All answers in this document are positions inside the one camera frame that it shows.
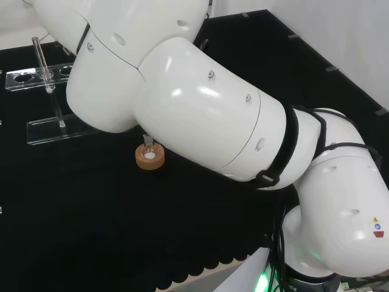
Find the black fabric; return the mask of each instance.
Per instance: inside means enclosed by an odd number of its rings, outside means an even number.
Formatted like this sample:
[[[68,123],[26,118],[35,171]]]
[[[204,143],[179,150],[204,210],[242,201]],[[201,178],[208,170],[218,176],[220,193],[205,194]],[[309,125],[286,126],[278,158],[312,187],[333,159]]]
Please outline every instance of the black fabric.
[[[269,12],[211,18],[204,52],[284,106],[334,108],[389,151],[389,115]],[[44,46],[48,64],[67,63]],[[259,192],[167,150],[161,172],[135,163],[142,129],[26,145],[26,123],[52,117],[43,88],[8,92],[5,73],[37,67],[32,47],[0,51],[0,289],[155,291],[266,245],[279,192]],[[65,85],[58,85],[64,114]],[[382,175],[388,182],[384,160]],[[288,189],[289,206],[296,197]]]

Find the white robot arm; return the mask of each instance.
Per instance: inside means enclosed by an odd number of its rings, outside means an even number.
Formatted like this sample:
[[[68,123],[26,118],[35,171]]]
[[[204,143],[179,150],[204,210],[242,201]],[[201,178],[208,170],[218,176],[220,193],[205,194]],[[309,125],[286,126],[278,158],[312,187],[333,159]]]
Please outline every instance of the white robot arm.
[[[285,111],[192,45],[208,0],[33,5],[78,54],[67,101],[79,118],[111,133],[139,123],[170,150],[257,189],[296,182],[301,205],[283,229],[286,263],[300,274],[389,269],[389,192],[354,125],[333,110]]]

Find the black cable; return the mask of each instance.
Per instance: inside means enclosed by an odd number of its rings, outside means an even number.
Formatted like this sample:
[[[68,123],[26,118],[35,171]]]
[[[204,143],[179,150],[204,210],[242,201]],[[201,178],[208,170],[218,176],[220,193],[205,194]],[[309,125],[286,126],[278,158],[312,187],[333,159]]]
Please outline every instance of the black cable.
[[[272,292],[272,286],[273,286],[273,281],[274,281],[274,273],[275,273],[275,267],[272,266],[272,272],[270,273],[270,281],[269,281],[269,286],[267,288],[267,292]]]
[[[286,285],[286,265],[284,253],[284,234],[282,224],[286,213],[286,205],[283,203],[284,193],[282,193],[275,205],[273,217],[273,242],[271,244],[270,266],[272,272],[269,279],[268,292],[272,291],[275,274],[277,273],[278,286],[280,292],[287,291]]]

